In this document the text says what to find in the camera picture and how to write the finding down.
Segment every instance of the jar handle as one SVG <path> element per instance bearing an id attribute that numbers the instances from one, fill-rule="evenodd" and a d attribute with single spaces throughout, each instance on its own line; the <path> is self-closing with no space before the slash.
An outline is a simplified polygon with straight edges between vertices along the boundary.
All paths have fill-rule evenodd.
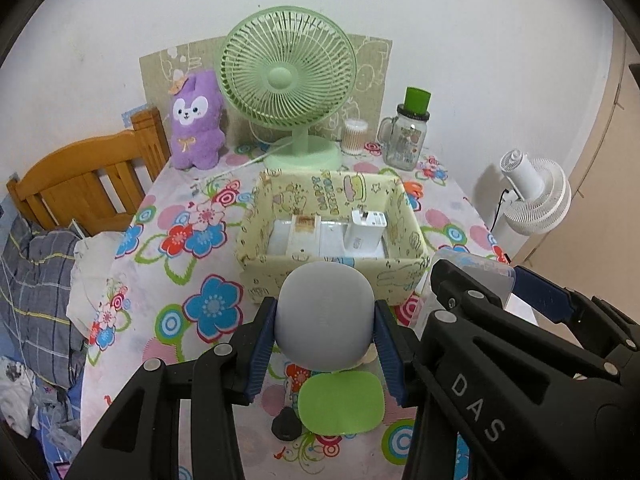
<path id="1" fill-rule="evenodd" d="M 397 118 L 385 117 L 380 121 L 377 138 L 380 144 L 386 144 L 389 142 L 389 139 L 391 138 L 391 131 L 393 130 L 394 123 L 396 122 L 394 119 Z"/>

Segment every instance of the white standing fan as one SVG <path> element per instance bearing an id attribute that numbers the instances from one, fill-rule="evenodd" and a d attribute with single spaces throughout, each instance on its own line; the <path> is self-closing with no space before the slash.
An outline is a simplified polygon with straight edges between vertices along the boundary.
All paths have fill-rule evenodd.
<path id="1" fill-rule="evenodd" d="M 520 150 L 511 150 L 500 160 L 502 174 L 514 190 L 507 198 L 507 224 L 525 236 L 544 234 L 566 216 L 571 204 L 571 186 L 557 162 L 548 158 L 529 160 Z"/>

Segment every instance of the table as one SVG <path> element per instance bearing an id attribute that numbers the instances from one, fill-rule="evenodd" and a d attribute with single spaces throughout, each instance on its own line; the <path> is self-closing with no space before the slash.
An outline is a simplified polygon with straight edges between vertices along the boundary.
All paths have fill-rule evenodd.
<path id="1" fill-rule="evenodd" d="M 240 284 L 234 249 L 242 216 L 252 204 L 254 181 L 264 166 L 238 166 L 263 153 L 257 146 L 239 146 L 210 171 L 178 171 L 168 164 L 154 182 L 118 248 L 92 326 L 82 387 L 84 439 L 145 360 L 158 357 L 174 364 L 195 359 L 253 319 L 257 305 Z M 367 144 L 361 155 L 345 156 L 344 165 L 345 170 L 402 178 L 430 255 L 448 246 L 506 261 L 463 191 L 427 150 L 411 172 L 386 167 L 375 143 Z M 213 315 L 203 314 L 207 298 L 214 298 L 206 303 Z M 393 307 L 400 323 L 408 324 L 417 298 L 414 293 Z M 373 366 L 382 377 L 377 361 Z M 286 381 L 295 405 L 297 391 L 309 376 L 309 370 L 275 352 L 261 394 L 249 407 L 234 407 L 246 478 L 400 478 L 415 409 L 399 408 L 386 390 L 383 423 L 369 433 L 305 433 L 291 443 L 271 434 L 271 421 L 284 405 Z M 189 417 L 189 402 L 183 401 L 180 480 L 191 480 Z M 466 476 L 468 463 L 468 449 L 459 443 L 456 478 Z"/>

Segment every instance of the purple plush toy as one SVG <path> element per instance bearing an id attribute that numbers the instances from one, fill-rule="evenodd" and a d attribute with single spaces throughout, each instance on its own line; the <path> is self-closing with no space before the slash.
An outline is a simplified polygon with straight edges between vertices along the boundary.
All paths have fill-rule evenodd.
<path id="1" fill-rule="evenodd" d="M 188 76 L 172 103 L 174 168 L 185 170 L 195 166 L 199 170 L 210 170 L 218 163 L 218 150 L 225 143 L 225 134 L 220 130 L 223 107 L 213 70 Z"/>

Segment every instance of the blue gripper pad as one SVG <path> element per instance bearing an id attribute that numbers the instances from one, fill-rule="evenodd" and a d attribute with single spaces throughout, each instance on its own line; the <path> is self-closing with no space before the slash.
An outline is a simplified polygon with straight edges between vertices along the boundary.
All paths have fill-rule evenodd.
<path id="1" fill-rule="evenodd" d="M 395 397 L 398 406 L 402 406 L 407 400 L 407 391 L 404 387 L 404 368 L 391 335 L 390 326 L 397 326 L 396 320 L 386 302 L 377 301 L 373 321 L 373 342 L 378 350 L 386 387 L 389 393 Z"/>
<path id="2" fill-rule="evenodd" d="M 569 293 L 526 267 L 517 266 L 513 293 L 554 323 L 567 323 L 574 314 Z"/>
<path id="3" fill-rule="evenodd" d="M 254 323 L 262 322 L 262 329 L 257 337 L 257 341 L 254 347 L 254 351 L 251 355 L 251 361 L 249 365 L 249 377 L 244 389 L 244 394 L 249 399 L 249 402 L 254 402 L 254 397 L 260 393 L 262 389 L 262 383 L 264 382 L 264 376 L 267 373 L 267 366 L 269 365 L 269 359 L 271 359 L 271 351 L 273 350 L 273 344 L 275 343 L 275 319 L 276 308 L 278 301 L 271 301 L 266 315 L 261 315 L 261 310 L 265 304 L 263 303 L 256 314 Z"/>

